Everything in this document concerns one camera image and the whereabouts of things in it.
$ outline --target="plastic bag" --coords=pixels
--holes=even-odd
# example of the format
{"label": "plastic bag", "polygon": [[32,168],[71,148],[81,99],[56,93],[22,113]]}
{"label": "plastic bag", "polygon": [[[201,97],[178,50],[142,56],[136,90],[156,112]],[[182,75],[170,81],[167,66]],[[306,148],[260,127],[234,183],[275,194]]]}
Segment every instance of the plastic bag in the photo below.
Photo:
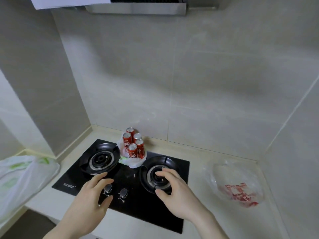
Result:
{"label": "plastic bag", "polygon": [[120,152],[121,152],[121,158],[119,160],[119,163],[129,166],[131,169],[138,168],[146,160],[146,157],[147,157],[146,148],[144,147],[145,157],[143,159],[141,159],[141,158],[129,158],[129,153],[127,153],[125,151],[124,142],[123,142],[123,134],[124,134],[124,132],[122,133],[122,136],[121,136],[120,140],[117,141],[117,146],[119,147]]}
{"label": "plastic bag", "polygon": [[58,173],[55,159],[16,156],[0,161],[0,223]]}
{"label": "plastic bag", "polygon": [[211,161],[204,170],[206,181],[220,199],[235,201],[245,208],[256,206],[264,200],[257,175],[242,163]]}

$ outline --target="silver knob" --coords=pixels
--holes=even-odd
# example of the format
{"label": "silver knob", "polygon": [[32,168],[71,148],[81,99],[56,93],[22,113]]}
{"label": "silver knob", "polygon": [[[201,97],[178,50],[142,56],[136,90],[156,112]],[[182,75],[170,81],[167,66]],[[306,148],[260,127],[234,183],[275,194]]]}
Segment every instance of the silver knob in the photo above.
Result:
{"label": "silver knob", "polygon": [[127,189],[121,189],[120,198],[121,199],[125,199],[127,197],[127,194],[128,194],[128,190]]}
{"label": "silver knob", "polygon": [[108,193],[110,193],[111,191],[112,191],[112,185],[111,184],[109,184],[109,185],[106,185],[105,187],[104,187],[104,193],[106,193],[106,194],[108,194]]}

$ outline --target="gas stove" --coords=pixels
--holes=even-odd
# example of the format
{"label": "gas stove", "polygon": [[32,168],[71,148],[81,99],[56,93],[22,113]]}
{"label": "gas stove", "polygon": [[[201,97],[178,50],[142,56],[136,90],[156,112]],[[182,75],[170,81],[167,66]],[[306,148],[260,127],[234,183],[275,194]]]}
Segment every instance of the gas stove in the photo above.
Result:
{"label": "gas stove", "polygon": [[119,159],[116,143],[98,139],[52,188],[76,196],[94,175],[108,172],[106,178],[112,178],[114,182],[105,186],[99,204],[113,195],[110,209],[181,234],[184,220],[174,216],[155,194],[157,188],[170,194],[170,183],[164,177],[156,176],[155,172],[163,167],[175,169],[187,183],[189,161],[147,152],[143,165],[131,169],[119,163]]}

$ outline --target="white text on stove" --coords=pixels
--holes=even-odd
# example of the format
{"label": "white text on stove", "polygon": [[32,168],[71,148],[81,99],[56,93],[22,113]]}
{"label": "white text on stove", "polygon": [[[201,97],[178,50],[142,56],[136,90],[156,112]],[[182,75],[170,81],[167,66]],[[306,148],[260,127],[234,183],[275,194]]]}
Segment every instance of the white text on stove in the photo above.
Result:
{"label": "white text on stove", "polygon": [[66,184],[66,183],[64,183],[63,185],[66,186],[66,187],[69,187],[69,188],[71,188],[71,189],[73,189],[74,187],[76,187],[76,185],[68,185],[68,184]]}

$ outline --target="red can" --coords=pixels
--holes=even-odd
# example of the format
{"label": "red can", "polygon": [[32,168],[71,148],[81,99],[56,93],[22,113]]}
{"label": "red can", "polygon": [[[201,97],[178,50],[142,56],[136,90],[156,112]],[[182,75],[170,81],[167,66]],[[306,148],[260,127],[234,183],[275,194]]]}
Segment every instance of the red can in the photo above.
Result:
{"label": "red can", "polygon": [[138,157],[143,159],[145,156],[144,141],[140,138],[135,141],[135,144],[138,148]]}
{"label": "red can", "polygon": [[129,145],[129,158],[138,157],[138,146],[135,143]]}
{"label": "red can", "polygon": [[135,143],[136,140],[142,139],[142,134],[141,133],[135,133],[133,136],[133,142]]}
{"label": "red can", "polygon": [[126,129],[126,132],[129,132],[129,133],[132,135],[132,137],[133,137],[134,134],[135,134],[135,130],[134,130],[134,128],[132,128],[132,127],[129,127],[128,129]]}
{"label": "red can", "polygon": [[129,152],[129,145],[132,143],[132,135],[128,132],[123,134],[123,142],[125,147],[125,152]]}

